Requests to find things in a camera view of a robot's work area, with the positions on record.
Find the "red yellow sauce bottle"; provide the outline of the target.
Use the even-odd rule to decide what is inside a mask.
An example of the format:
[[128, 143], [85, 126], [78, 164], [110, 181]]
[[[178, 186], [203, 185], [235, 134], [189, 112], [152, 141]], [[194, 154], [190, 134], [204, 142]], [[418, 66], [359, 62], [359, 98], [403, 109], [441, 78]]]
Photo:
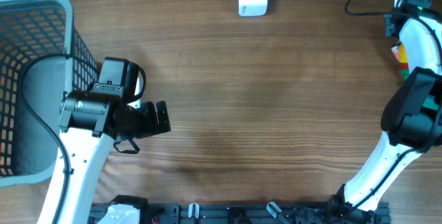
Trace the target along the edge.
[[407, 77], [409, 76], [410, 72], [409, 72], [409, 66], [408, 66], [408, 60], [407, 60], [407, 53], [405, 50], [405, 47], [403, 44], [400, 44], [397, 47], [397, 51], [398, 51], [398, 62], [399, 62], [399, 66], [400, 66], [400, 73], [403, 76], [403, 79], [407, 79]]

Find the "red white small box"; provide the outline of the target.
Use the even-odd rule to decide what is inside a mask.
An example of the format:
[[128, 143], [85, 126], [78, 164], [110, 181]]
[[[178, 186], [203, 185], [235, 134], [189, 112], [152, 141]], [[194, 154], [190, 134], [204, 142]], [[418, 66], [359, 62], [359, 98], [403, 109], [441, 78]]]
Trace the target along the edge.
[[396, 60], [399, 62], [400, 61], [400, 55], [398, 53], [398, 46], [393, 46], [392, 47], [392, 53], [395, 56]]

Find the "green snack bag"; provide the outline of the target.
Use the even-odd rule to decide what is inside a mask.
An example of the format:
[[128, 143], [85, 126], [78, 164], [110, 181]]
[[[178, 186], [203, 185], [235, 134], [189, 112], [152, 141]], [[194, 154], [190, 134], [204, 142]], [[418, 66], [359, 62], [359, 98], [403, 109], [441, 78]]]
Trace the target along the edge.
[[437, 111], [439, 109], [439, 102], [433, 95], [428, 95], [423, 103], [423, 108], [431, 109]]

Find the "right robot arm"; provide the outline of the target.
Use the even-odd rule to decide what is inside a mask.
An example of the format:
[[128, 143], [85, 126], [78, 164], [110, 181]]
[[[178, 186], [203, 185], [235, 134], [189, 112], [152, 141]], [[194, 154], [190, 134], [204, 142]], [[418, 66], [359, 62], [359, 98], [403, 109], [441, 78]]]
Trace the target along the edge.
[[361, 170], [343, 186], [342, 217], [372, 213], [410, 163], [441, 145], [441, 16], [433, 0], [393, 0], [382, 12], [387, 37], [403, 49], [408, 75], [384, 108], [380, 140]]

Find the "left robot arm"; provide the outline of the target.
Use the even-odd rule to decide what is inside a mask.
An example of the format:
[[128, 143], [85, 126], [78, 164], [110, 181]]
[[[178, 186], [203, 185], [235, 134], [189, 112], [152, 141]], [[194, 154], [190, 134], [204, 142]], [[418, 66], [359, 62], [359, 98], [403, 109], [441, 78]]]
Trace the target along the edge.
[[166, 103], [140, 102], [146, 73], [137, 64], [104, 60], [99, 79], [61, 101], [59, 157], [39, 223], [86, 223], [99, 175], [118, 144], [169, 132]]

